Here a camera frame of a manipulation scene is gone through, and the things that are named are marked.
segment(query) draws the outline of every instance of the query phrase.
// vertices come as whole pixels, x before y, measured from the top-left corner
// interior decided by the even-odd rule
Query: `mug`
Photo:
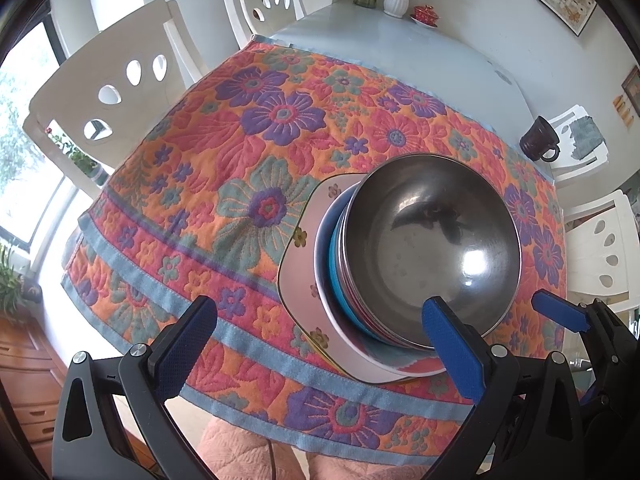
[[[545,162],[554,162],[560,156],[560,139],[556,131],[553,129],[545,118],[538,117],[529,131],[520,139],[520,148],[534,162],[544,160]],[[553,150],[552,156],[545,156],[545,153]]]

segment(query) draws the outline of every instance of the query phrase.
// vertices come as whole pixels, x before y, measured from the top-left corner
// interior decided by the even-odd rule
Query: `blue gripper pad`
[[[442,298],[429,298],[422,306],[422,329],[435,347],[460,395],[478,404],[485,390],[482,363],[460,333],[460,330],[466,331],[467,328],[457,317],[459,327],[456,328],[450,316],[456,315]]]
[[[162,341],[152,346],[148,367],[161,402],[180,394],[217,323],[216,303],[207,296],[198,296]]]
[[[589,321],[586,311],[543,288],[533,293],[533,310],[555,321],[571,332],[587,332]]]

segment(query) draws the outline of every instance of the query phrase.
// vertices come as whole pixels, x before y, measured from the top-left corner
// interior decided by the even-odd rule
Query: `floral tablecloth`
[[[369,386],[312,350],[282,306],[278,264],[314,187],[409,152],[452,156],[503,195],[522,242],[516,300],[488,337],[545,356],[562,329],[530,306],[564,296],[556,192],[495,134],[371,70],[250,43],[156,126],[80,219],[63,277],[78,309],[126,352],[199,294],[219,322],[182,395],[301,449],[366,462],[428,464],[469,410],[447,374]]]

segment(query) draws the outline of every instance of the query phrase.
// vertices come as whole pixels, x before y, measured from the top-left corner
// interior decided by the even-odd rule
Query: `pink pants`
[[[286,444],[271,442],[277,480],[305,480],[300,463]],[[220,480],[271,480],[271,456],[263,436],[213,418],[202,435],[198,454]],[[426,466],[389,466],[307,453],[310,480],[420,480]]]

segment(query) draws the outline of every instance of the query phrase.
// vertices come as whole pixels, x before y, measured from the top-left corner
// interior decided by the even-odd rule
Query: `chair backrest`
[[[590,296],[640,296],[640,239],[634,214],[620,190],[567,209],[564,220],[589,218],[566,233],[569,290]]]
[[[560,156],[550,164],[556,187],[565,187],[576,180],[603,169],[608,163],[609,150],[603,142],[582,160],[572,157],[574,142],[571,138],[571,124],[581,117],[589,117],[580,105],[569,108],[549,121],[560,138]]]
[[[224,0],[238,45],[243,48],[251,36],[271,36],[304,18],[302,0]]]
[[[26,133],[38,137],[34,128],[44,131],[56,121],[81,150],[116,168],[186,90],[174,49],[194,82],[206,74],[177,3],[146,4],[98,34],[44,83],[31,99]],[[92,121],[110,134],[87,138]]]

